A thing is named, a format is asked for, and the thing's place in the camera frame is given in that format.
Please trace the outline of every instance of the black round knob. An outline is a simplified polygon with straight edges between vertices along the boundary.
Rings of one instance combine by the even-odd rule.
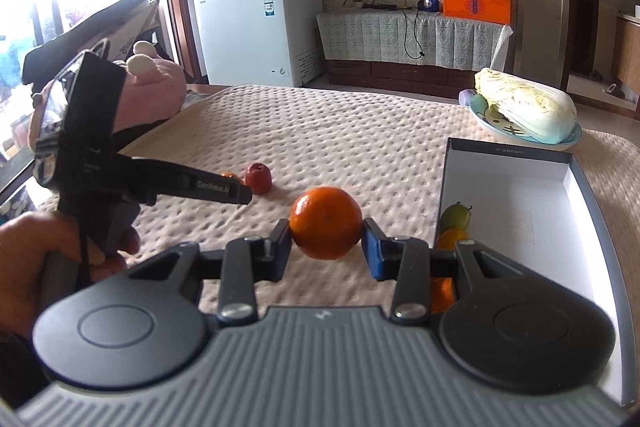
[[[154,328],[153,316],[134,306],[105,306],[80,319],[78,331],[88,343],[98,347],[133,346],[146,339]]]
[[[520,393],[595,383],[615,333],[594,303],[542,277],[480,282],[442,316],[449,356],[474,377]]]
[[[526,303],[503,309],[495,317],[495,330],[522,346],[548,346],[569,332],[569,319],[553,306]]]
[[[57,379],[84,389],[135,389],[197,357],[209,330],[196,306],[165,281],[112,279],[38,318],[33,344]]]

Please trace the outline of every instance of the cartoon plate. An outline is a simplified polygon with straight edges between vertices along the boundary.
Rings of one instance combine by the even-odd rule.
[[[572,145],[577,144],[582,137],[582,127],[576,122],[574,130],[563,142],[558,144],[542,143],[532,136],[529,136],[529,134],[517,126],[517,124],[507,120],[495,107],[489,107],[489,104],[481,94],[476,94],[471,98],[469,101],[469,109],[476,120],[478,120],[478,123],[489,131],[495,139],[502,143],[564,151]]]

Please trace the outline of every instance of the beige bedspread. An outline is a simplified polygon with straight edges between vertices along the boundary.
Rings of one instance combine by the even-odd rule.
[[[492,140],[466,108],[373,93],[241,86],[183,111],[125,153],[211,172],[272,169],[275,187],[248,206],[161,196],[136,222],[146,259],[183,240],[223,248],[267,235],[308,188],[347,190],[388,235],[433,244],[447,137]],[[640,338],[640,152],[627,140],[585,131],[573,152],[593,187],[618,252]],[[293,247],[282,282],[260,283],[258,303],[388,307],[394,282],[376,283],[358,245],[337,262]],[[207,282],[201,308],[213,311]]]

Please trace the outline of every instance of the stuffed pig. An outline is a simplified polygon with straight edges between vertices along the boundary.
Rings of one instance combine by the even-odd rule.
[[[187,95],[184,71],[178,64],[160,58],[150,42],[136,42],[133,52],[127,62],[115,62],[126,68],[127,78],[120,95],[113,132],[171,118],[180,111]],[[45,112],[45,95],[51,86],[52,82],[44,87],[42,93],[33,95],[34,112],[29,133],[32,150]]]

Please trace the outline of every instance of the table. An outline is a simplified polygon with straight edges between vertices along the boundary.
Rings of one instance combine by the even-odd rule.
[[[206,250],[238,237],[267,236],[302,192],[319,185],[347,190],[388,235],[434,243],[447,138],[494,141],[467,108],[366,92],[239,86],[192,105],[124,149],[205,169],[237,172],[269,165],[274,188],[247,206],[160,196],[135,226],[138,263],[182,241]],[[585,130],[577,157],[615,245],[640,338],[640,151],[627,140]],[[394,282],[376,283],[359,246],[335,263],[293,247],[284,279],[257,284],[268,305],[383,305]],[[218,284],[206,282],[201,309],[212,312]]]
[[[504,70],[513,33],[416,10],[347,9],[317,19],[330,83],[449,98],[473,87],[475,71]]]

